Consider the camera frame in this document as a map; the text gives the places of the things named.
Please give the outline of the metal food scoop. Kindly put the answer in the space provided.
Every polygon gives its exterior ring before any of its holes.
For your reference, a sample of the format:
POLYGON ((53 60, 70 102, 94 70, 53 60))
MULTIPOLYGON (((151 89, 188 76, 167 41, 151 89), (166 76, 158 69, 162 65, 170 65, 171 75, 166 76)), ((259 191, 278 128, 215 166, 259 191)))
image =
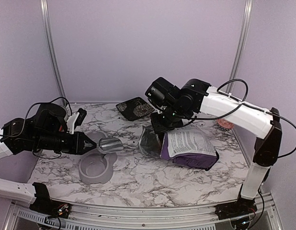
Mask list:
POLYGON ((103 154, 114 153, 124 149, 119 138, 101 138, 98 142, 98 147, 103 154))

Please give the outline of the grey double pet bowl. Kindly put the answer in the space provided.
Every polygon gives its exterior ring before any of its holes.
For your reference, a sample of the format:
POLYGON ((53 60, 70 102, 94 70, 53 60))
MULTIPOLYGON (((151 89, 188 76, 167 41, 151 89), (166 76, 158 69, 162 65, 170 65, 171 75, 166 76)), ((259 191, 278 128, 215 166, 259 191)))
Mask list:
POLYGON ((90 150, 80 158, 80 180, 86 185, 106 184, 113 176, 116 161, 116 153, 102 154, 98 148, 90 150))

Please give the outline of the purple pet food bag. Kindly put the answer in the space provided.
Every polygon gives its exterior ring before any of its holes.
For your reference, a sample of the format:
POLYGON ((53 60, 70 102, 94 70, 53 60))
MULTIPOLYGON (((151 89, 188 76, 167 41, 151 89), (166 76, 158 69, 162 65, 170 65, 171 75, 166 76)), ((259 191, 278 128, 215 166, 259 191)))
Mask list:
POLYGON ((138 149, 146 157, 159 157, 180 166, 206 171, 219 160, 208 136, 195 125, 160 135, 154 133, 152 126, 142 126, 138 149))

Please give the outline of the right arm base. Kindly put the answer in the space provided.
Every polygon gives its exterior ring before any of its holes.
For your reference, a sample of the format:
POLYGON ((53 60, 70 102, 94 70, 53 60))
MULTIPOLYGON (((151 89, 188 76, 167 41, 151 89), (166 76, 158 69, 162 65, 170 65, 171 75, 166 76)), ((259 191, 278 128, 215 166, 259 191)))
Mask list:
POLYGON ((215 206, 215 214, 219 220, 235 218, 247 214, 255 214, 258 210, 255 205, 238 205, 235 202, 219 204, 215 206))

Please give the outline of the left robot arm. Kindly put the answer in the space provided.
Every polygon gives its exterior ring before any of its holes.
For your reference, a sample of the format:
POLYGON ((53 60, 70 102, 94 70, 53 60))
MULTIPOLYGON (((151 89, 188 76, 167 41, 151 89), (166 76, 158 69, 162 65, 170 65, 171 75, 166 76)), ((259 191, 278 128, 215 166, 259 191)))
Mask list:
MULTIPOLYGON (((55 103, 38 106, 32 117, 15 118, 0 129, 0 160, 23 151, 51 150, 56 154, 83 155, 97 148, 86 134, 75 131, 87 114, 85 110, 68 115, 66 108, 55 103)), ((0 178, 0 196, 36 203, 45 213, 52 213, 56 207, 42 183, 21 184, 0 178)))

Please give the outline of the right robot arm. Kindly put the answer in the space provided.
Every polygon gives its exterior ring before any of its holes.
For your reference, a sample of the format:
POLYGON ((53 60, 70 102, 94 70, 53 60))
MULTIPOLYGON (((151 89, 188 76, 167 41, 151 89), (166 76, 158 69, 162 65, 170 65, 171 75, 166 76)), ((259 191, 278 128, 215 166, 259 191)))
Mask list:
POLYGON ((210 83, 191 79, 178 88, 163 77, 148 87, 145 96, 160 113, 152 113, 151 123, 156 134, 182 127, 182 120, 196 120, 194 114, 211 115, 246 129, 256 136, 255 151, 245 182, 242 184, 232 211, 243 214, 250 208, 266 174, 279 155, 282 127, 278 110, 255 108, 245 99, 239 100, 213 87, 210 83))

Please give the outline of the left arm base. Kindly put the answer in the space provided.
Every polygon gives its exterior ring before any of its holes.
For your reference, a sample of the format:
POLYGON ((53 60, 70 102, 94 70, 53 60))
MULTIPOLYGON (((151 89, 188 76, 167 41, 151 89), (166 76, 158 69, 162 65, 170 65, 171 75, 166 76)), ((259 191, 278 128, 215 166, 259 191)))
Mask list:
POLYGON ((51 204, 31 204, 29 206, 29 209, 42 214, 46 214, 51 218, 59 217, 67 219, 71 211, 71 204, 61 202, 53 202, 51 204))

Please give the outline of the black floral square plate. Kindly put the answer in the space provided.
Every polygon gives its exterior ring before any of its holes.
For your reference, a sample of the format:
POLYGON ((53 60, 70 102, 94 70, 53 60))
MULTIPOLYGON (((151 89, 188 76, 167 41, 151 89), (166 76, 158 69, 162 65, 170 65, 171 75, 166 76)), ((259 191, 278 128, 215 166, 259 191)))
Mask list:
POLYGON ((141 97, 136 97, 116 105, 117 110, 128 121, 135 121, 153 113, 154 108, 141 97))

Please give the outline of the red patterned small bowl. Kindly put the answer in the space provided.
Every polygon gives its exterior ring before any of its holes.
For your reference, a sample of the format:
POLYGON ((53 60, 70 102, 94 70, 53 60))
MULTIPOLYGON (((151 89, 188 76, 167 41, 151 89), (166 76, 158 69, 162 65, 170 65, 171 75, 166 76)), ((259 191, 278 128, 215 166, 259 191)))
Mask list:
POLYGON ((234 124, 221 118, 216 120, 217 126, 223 131, 230 131, 234 128, 234 124))

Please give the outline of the front aluminium rail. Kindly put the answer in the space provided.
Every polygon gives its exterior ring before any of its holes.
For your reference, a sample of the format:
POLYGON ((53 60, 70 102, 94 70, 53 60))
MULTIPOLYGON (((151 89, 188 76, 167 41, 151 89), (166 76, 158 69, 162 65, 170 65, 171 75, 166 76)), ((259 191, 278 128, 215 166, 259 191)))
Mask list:
POLYGON ((270 193, 256 197, 256 211, 224 214, 225 202, 186 207, 107 207, 72 203, 67 218, 49 218, 13 202, 5 230, 282 230, 270 193))

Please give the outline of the right aluminium frame post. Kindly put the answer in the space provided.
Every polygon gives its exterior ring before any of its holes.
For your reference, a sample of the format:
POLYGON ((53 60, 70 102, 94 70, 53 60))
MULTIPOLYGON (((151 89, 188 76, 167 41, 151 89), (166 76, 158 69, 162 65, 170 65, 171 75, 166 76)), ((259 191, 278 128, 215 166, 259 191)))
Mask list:
POLYGON ((242 17, 237 50, 236 50, 235 58, 234 58, 231 73, 230 73, 230 78, 229 78, 230 80, 235 79, 237 75, 241 56, 247 41, 252 8, 253 8, 253 0, 246 0, 244 5, 244 12, 242 17))

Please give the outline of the aluminium frame post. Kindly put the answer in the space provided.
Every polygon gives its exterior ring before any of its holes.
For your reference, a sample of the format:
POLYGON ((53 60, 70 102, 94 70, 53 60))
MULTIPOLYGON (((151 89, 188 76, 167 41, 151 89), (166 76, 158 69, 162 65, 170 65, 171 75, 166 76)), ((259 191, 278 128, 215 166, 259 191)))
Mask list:
POLYGON ((237 50, 236 50, 235 58, 234 58, 231 73, 230 73, 230 78, 229 78, 230 80, 235 79, 237 75, 241 56, 247 41, 252 8, 253 8, 253 0, 246 0, 244 5, 244 12, 242 17, 237 50))
POLYGON ((52 69, 54 72, 58 92, 61 97, 66 97, 62 78, 59 71, 58 61, 55 53, 55 46, 54 46, 54 41, 53 41, 53 36, 51 31, 50 15, 48 10, 48 1, 40 0, 40 5, 41 5, 41 12, 42 12, 42 18, 44 23, 45 34, 46 34, 46 41, 47 41, 48 51, 50 55, 50 61, 52 64, 52 69))

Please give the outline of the left aluminium frame post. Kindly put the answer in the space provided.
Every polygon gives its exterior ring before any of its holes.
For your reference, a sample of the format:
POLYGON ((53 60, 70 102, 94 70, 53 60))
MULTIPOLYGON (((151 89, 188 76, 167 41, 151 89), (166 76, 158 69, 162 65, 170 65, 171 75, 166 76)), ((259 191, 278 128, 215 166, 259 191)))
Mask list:
POLYGON ((59 71, 58 61, 55 53, 55 46, 54 46, 54 41, 53 41, 53 36, 51 31, 50 15, 48 10, 48 1, 40 0, 40 5, 41 5, 41 12, 42 12, 42 18, 44 23, 45 34, 46 34, 46 41, 47 41, 48 51, 50 55, 50 61, 52 64, 52 69, 54 72, 58 92, 61 97, 66 97, 62 78, 59 71))

